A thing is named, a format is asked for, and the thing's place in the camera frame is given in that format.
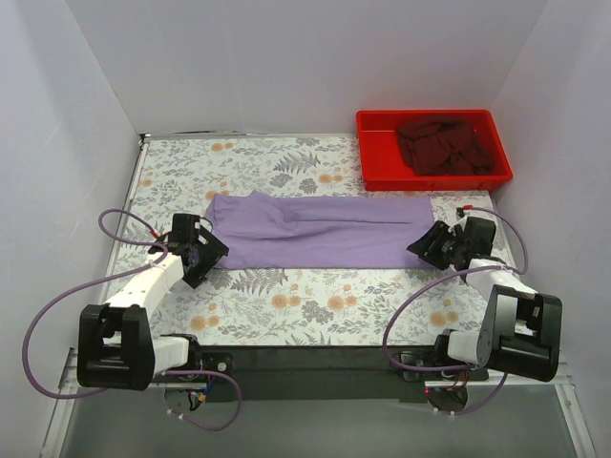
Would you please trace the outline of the purple t shirt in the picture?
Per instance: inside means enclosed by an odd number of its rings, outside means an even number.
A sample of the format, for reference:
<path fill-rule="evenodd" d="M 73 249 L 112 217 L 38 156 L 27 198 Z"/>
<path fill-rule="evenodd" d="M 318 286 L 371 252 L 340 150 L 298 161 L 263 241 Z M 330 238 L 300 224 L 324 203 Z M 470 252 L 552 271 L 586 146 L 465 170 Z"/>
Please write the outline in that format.
<path fill-rule="evenodd" d="M 224 269 L 404 269 L 432 226 L 427 197 L 274 198 L 215 195 L 206 217 L 229 248 Z"/>

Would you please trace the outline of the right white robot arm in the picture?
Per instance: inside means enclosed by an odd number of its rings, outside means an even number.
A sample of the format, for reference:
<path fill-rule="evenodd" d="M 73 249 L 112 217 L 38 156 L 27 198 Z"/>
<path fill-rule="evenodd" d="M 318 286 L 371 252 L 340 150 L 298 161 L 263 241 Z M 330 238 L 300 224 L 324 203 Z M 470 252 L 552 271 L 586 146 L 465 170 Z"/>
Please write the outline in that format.
<path fill-rule="evenodd" d="M 453 226 L 438 220 L 407 247 L 433 267 L 463 271 L 461 279 L 487 301 L 476 331 L 446 329 L 437 336 L 434 361 L 549 382 L 558 371 L 561 300 L 527 286 L 493 257 L 495 234 L 489 219 L 465 217 Z"/>

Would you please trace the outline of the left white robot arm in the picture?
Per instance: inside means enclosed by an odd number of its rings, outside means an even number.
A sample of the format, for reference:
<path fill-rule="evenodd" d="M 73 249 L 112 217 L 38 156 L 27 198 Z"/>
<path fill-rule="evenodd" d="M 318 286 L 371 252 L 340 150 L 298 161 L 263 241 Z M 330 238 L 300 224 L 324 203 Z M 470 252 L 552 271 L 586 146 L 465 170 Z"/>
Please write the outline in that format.
<path fill-rule="evenodd" d="M 158 238 L 143 271 L 105 303 L 82 310 L 76 367 L 80 385 L 141 391 L 168 370 L 201 370 L 194 336 L 154 337 L 150 320 L 176 284 L 197 288 L 228 254 L 229 248 L 200 226 Z"/>

